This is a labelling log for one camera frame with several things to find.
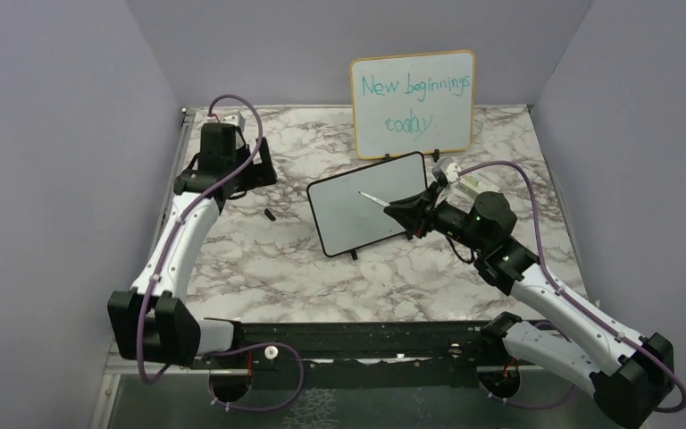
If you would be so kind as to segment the black white marker pen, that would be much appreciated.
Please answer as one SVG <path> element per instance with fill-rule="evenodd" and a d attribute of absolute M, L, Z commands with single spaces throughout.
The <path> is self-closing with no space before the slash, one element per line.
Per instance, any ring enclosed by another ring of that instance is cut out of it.
<path fill-rule="evenodd" d="M 377 198 L 377 197 L 375 197 L 375 196 L 373 196 L 373 195 L 371 195 L 371 194 L 369 194 L 369 193 L 366 193 L 366 192 L 363 192 L 363 191 L 358 191 L 358 194 L 359 194 L 360 196 L 362 196 L 362 197 L 364 197 L 364 198 L 366 198 L 366 199 L 372 201 L 374 204 L 376 204 L 376 205 L 378 205 L 378 206 L 381 206 L 381 207 L 388 207 L 388 206 L 390 206 L 390 203 L 388 203 L 388 202 L 386 202 L 386 201 L 384 201 L 384 200 L 382 200 L 382 199 L 380 199 L 380 198 Z"/>

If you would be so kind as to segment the black marker cap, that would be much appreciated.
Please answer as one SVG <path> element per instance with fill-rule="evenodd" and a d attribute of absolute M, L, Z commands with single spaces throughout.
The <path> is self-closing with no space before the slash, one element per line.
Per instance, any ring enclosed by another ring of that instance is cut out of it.
<path fill-rule="evenodd" d="M 272 222 L 275 222 L 277 220 L 276 216 L 269 208 L 264 209 L 264 215 Z"/>

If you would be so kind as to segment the black framed whiteboard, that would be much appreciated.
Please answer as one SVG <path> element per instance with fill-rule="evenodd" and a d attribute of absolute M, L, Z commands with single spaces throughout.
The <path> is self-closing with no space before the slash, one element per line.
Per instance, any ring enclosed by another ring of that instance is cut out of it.
<path fill-rule="evenodd" d="M 335 257 L 404 235 L 406 230 L 383 213 L 386 203 L 408 198 L 428 186 L 424 155 L 411 152 L 309 183 L 306 195 L 322 252 Z"/>

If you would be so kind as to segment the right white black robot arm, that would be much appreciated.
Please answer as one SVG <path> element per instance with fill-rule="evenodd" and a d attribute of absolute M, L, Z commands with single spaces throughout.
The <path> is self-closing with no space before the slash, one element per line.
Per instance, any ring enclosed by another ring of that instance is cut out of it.
<path fill-rule="evenodd" d="M 545 333 L 511 315 L 480 339 L 490 363 L 533 363 L 588 393 L 623 428 L 640 428 L 677 384 L 673 344 L 627 327 L 572 292 L 544 270 L 540 256 L 512 235 L 517 216 L 506 198 L 483 192 L 468 212 L 439 199 L 436 190 L 385 204 L 383 211 L 421 238 L 431 231 L 473 250 L 480 277 L 543 315 L 562 334 Z"/>

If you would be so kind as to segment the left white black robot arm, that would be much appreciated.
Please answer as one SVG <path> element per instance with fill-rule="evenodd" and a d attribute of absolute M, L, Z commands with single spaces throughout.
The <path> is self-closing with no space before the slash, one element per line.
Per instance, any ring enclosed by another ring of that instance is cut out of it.
<path fill-rule="evenodd" d="M 196 319 L 184 302 L 206 236 L 235 195 L 277 181 L 266 139 L 250 146 L 237 114 L 209 121 L 200 148 L 173 183 L 166 224 L 145 267 L 127 291 L 115 291 L 107 311 L 122 358 L 188 366 L 211 352 L 235 366 L 245 343 L 225 319 Z"/>

